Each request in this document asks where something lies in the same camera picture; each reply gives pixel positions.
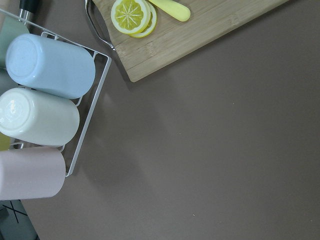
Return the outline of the yellow mug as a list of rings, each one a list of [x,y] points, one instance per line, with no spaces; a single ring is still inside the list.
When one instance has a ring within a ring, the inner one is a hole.
[[[0,151],[6,151],[10,148],[11,138],[0,133]]]

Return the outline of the lemon slice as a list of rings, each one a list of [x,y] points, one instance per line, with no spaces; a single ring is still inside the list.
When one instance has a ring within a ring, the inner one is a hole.
[[[146,28],[142,31],[142,32],[139,32],[139,33],[134,33],[134,34],[130,34],[129,36],[132,37],[132,38],[137,38],[137,39],[140,39],[140,38],[144,38],[148,35],[150,35],[155,27],[156,27],[156,24],[157,24],[157,11],[155,9],[155,7],[147,2],[149,8],[150,8],[150,20],[149,20],[149,23],[148,25],[146,26]]]
[[[111,8],[111,21],[121,33],[141,33],[149,24],[151,9],[145,0],[116,0]]]

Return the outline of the yellow plastic knife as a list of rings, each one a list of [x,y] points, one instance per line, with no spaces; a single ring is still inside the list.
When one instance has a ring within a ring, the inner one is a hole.
[[[187,6],[174,0],[150,0],[149,2],[180,22],[186,22],[191,16]]]

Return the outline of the white mug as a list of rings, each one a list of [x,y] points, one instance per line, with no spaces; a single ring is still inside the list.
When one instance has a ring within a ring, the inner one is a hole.
[[[22,87],[0,96],[0,132],[44,146],[63,146],[77,133],[80,114],[69,99]]]

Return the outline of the blue mug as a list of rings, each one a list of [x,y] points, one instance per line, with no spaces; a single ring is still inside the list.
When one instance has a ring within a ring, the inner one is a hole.
[[[18,84],[66,99],[77,99],[92,87],[96,66],[83,47],[25,33],[8,46],[5,66]]]

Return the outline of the green mug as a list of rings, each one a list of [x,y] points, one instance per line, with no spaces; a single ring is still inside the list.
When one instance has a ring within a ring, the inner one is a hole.
[[[11,16],[5,16],[0,30],[0,67],[6,66],[6,53],[10,43],[18,36],[28,34],[26,25]]]

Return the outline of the pink mug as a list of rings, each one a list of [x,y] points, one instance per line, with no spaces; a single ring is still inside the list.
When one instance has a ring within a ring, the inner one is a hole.
[[[56,148],[38,146],[0,152],[0,199],[49,198],[62,188],[65,160]]]

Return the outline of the black silver bottle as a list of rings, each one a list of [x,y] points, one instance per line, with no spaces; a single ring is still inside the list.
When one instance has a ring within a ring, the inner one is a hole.
[[[20,0],[18,16],[24,20],[31,21],[35,16],[40,0]]]

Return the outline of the wooden cutting board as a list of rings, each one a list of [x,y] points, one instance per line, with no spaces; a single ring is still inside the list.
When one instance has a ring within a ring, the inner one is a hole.
[[[116,30],[111,20],[112,0],[95,0],[131,82],[160,70],[232,30],[284,4],[283,0],[182,0],[190,18],[179,21],[156,7],[157,21],[151,34],[130,37]]]

